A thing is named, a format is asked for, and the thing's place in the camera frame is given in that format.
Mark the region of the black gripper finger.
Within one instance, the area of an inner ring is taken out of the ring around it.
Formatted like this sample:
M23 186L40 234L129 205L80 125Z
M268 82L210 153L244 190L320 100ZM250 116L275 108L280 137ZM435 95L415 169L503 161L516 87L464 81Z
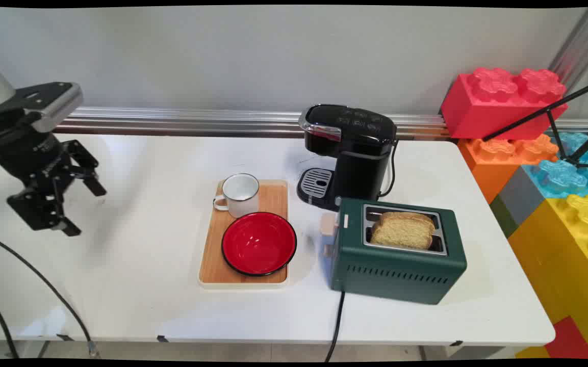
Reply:
M68 162L63 165L63 170L70 176L81 179L96 197L107 195L107 190L100 183L96 173L98 160L77 140L68 140L62 145L68 155Z
M71 176L30 176L22 191L7 198L7 204L32 230L60 230L74 237L82 231L63 208L64 193L73 182Z

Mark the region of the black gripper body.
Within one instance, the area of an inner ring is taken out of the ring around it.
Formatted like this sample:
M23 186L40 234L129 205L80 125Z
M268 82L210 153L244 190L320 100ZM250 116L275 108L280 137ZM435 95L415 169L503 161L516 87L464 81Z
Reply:
M0 112L0 166L30 186L35 179L68 162L61 142L53 133L40 133L32 126L38 112L23 110Z

